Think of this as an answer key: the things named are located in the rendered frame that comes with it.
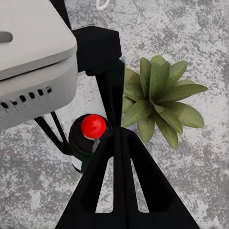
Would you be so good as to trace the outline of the insectifuge atomizer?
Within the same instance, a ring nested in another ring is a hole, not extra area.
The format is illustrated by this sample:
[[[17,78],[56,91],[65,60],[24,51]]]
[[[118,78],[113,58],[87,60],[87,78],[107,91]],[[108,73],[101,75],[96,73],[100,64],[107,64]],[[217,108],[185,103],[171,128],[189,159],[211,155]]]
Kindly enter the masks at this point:
[[[99,141],[110,129],[109,121],[99,114],[88,113],[76,119],[70,128],[68,144],[73,152],[72,165],[78,172],[84,174]]]

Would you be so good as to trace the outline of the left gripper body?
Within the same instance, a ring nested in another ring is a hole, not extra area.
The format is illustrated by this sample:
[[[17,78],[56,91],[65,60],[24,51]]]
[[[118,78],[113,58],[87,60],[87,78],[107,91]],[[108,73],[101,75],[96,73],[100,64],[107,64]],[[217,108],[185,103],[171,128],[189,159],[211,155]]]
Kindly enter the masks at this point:
[[[64,0],[50,0],[50,2],[56,8],[68,28],[73,31],[65,9]],[[73,33],[78,46],[78,73],[115,61],[121,56],[118,31],[90,26]]]

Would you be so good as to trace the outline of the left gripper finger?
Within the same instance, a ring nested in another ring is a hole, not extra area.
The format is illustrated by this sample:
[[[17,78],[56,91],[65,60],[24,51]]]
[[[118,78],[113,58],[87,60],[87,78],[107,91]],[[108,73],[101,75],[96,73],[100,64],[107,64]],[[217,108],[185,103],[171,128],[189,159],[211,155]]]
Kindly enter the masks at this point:
[[[112,128],[121,127],[125,79],[125,66],[122,61],[115,60],[90,68],[85,70],[85,74],[95,76],[107,120]]]
[[[54,144],[62,151],[63,154],[65,154],[66,156],[73,156],[73,152],[71,151],[71,148],[68,144],[68,141],[66,139],[66,136],[64,135],[62,126],[59,122],[59,119],[56,115],[56,113],[53,111],[52,113],[52,117],[54,119],[54,122],[59,130],[59,133],[63,139],[63,142],[61,142],[58,137],[56,136],[56,134],[54,133],[54,131],[52,131],[52,129],[49,127],[49,125],[47,124],[47,122],[45,121],[45,119],[42,116],[39,116],[37,118],[35,118],[36,122],[39,124],[39,126],[44,130],[44,132],[47,134],[47,136],[54,142]]]

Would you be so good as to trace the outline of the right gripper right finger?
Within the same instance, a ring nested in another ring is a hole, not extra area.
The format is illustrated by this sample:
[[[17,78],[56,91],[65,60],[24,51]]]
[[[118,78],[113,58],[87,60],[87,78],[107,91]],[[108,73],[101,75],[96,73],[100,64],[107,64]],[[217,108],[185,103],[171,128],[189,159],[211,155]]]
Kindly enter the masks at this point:
[[[200,229],[138,135],[119,128],[127,229]],[[131,159],[149,213],[138,210]]]

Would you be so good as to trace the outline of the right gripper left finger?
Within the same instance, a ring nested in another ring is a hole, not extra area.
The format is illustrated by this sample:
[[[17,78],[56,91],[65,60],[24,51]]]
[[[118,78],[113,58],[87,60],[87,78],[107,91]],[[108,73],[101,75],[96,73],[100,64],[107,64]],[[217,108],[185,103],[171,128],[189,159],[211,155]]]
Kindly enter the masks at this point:
[[[96,213],[108,159],[114,157],[113,211]],[[127,229],[120,128],[106,131],[55,229]]]

